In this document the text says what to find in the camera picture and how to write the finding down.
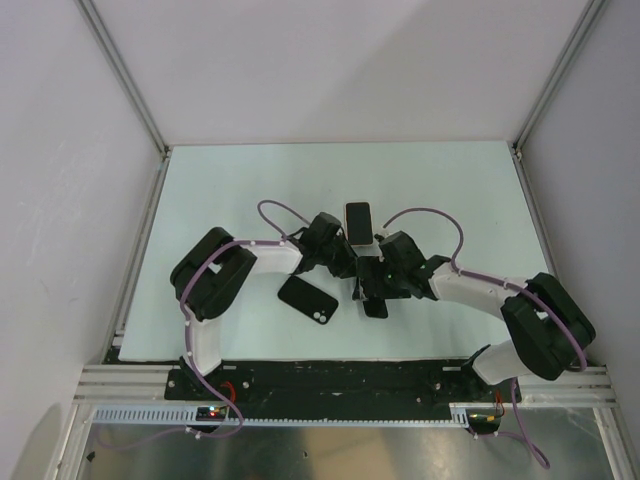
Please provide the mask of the black phone case with holes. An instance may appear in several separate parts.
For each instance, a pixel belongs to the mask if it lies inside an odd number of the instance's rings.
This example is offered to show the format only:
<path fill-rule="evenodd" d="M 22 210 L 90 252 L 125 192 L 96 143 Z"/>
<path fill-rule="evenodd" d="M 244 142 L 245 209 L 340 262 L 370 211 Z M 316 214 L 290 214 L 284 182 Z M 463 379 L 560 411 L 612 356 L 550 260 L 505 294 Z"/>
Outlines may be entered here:
<path fill-rule="evenodd" d="M 277 297 L 319 325 L 326 325 L 339 307 L 336 298 L 298 276 L 290 276 L 277 292 Z"/>

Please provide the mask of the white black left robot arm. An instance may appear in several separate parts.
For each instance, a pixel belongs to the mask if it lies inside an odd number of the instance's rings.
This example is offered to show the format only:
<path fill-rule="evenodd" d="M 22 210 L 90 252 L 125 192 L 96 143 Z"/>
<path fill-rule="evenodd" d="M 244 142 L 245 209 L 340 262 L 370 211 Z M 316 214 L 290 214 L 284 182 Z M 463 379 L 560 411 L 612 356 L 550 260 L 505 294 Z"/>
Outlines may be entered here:
<path fill-rule="evenodd" d="M 191 368 L 187 387 L 201 399 L 214 397 L 222 376 L 220 317 L 252 275 L 299 275 L 317 266 L 338 279 L 353 278 L 357 255 L 341 222 L 321 212 L 311 223 L 276 240 L 234 238 L 222 227 L 211 229 L 174 267 L 175 290 L 185 328 L 183 358 Z"/>

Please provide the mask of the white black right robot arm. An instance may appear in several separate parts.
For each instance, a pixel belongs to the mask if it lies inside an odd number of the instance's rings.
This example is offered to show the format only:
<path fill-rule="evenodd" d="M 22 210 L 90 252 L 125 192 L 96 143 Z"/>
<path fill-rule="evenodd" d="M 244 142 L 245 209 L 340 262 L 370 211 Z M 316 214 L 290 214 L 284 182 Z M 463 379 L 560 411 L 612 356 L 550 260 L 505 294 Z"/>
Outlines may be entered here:
<path fill-rule="evenodd" d="M 461 379 L 469 398 L 486 400 L 514 377 L 554 381 L 585 368 L 595 328 L 553 275 L 511 279 L 465 270 L 446 256 L 425 257 L 402 231 L 381 239 L 379 248 L 380 255 L 355 262 L 353 297 L 367 316 L 385 318 L 387 301 L 416 298 L 461 304 L 506 325 L 509 340 L 485 346 L 466 361 Z"/>

